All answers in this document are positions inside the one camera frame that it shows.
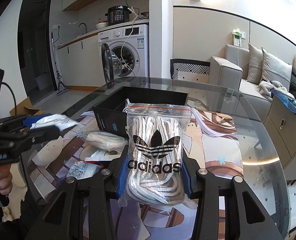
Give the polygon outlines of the person's left hand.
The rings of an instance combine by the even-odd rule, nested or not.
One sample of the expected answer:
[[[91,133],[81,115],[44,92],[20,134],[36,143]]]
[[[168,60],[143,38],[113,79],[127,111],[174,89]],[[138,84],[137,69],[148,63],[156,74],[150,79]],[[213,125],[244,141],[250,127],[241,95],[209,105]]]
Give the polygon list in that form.
[[[11,164],[0,165],[0,206],[6,207],[9,205],[8,194],[12,190],[12,174],[10,171]]]

